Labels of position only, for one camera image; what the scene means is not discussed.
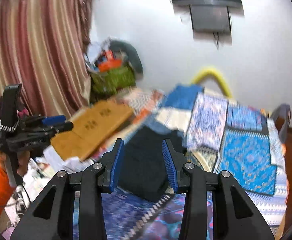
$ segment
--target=silver bolt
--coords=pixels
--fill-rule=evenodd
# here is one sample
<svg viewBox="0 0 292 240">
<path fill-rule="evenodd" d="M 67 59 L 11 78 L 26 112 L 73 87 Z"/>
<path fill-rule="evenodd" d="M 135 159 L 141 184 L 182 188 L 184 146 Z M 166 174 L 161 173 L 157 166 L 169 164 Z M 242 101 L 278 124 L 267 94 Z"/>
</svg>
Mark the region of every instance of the silver bolt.
<svg viewBox="0 0 292 240">
<path fill-rule="evenodd" d="M 57 177 L 59 177 L 59 178 L 62 178 L 62 177 L 64 177 L 66 175 L 66 172 L 65 171 L 58 171 L 57 172 Z"/>
<path fill-rule="evenodd" d="M 187 168 L 189 170 L 193 169 L 194 167 L 195 167 L 195 165 L 193 163 L 186 163 L 185 164 L 185 168 Z"/>
<path fill-rule="evenodd" d="M 230 176 L 230 173 L 229 171 L 222 171 L 222 175 L 225 177 L 225 178 L 228 178 Z"/>
<path fill-rule="evenodd" d="M 95 164 L 93 165 L 93 168 L 96 169 L 96 170 L 98 170 L 98 169 L 100 169 L 102 166 L 103 166 L 103 165 L 102 165 L 101 163 L 95 163 Z"/>
</svg>

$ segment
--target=wall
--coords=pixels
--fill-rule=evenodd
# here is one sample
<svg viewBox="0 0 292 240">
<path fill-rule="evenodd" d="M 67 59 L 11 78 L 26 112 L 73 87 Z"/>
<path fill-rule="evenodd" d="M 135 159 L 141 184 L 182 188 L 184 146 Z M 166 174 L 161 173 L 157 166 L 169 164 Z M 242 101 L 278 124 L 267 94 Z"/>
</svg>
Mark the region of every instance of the wall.
<svg viewBox="0 0 292 240">
<path fill-rule="evenodd" d="M 145 71 L 141 87 L 169 91 L 213 65 L 242 104 L 292 107 L 292 3 L 242 2 L 243 11 L 231 10 L 231 40 L 222 38 L 219 50 L 212 35 L 193 35 L 189 11 L 173 8 L 170 0 L 94 0 L 91 37 L 135 46 Z"/>
</svg>

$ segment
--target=black garment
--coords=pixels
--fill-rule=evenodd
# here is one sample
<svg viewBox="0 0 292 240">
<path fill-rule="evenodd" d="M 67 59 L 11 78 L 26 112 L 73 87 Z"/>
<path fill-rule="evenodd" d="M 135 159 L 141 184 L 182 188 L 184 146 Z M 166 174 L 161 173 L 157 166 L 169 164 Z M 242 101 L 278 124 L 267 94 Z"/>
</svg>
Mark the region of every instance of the black garment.
<svg viewBox="0 0 292 240">
<path fill-rule="evenodd" d="M 133 194 L 156 202 L 168 187 L 162 154 L 162 142 L 170 139 L 175 151 L 184 153 L 182 138 L 177 131 L 167 135 L 155 133 L 148 127 L 140 129 L 125 145 L 125 156 L 118 185 Z"/>
</svg>

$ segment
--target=curtain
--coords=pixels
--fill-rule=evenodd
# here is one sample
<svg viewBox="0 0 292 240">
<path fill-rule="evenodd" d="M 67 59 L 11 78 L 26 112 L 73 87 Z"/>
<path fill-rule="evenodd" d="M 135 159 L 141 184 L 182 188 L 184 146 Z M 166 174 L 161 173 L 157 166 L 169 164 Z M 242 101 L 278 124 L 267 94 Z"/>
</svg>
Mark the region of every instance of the curtain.
<svg viewBox="0 0 292 240">
<path fill-rule="evenodd" d="M 70 117 L 89 104 L 91 0 L 0 0 L 0 96 L 22 83 L 31 114 Z"/>
</svg>

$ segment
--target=cardboard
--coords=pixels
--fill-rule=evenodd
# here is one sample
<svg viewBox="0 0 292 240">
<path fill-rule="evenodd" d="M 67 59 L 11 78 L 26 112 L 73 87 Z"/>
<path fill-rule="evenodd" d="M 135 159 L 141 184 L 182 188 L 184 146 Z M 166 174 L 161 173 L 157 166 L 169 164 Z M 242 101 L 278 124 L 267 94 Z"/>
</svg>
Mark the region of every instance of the cardboard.
<svg viewBox="0 0 292 240">
<path fill-rule="evenodd" d="M 64 161 L 75 156 L 83 161 L 131 115 L 129 106 L 99 101 L 72 121 L 72 131 L 57 134 L 51 145 Z"/>
</svg>

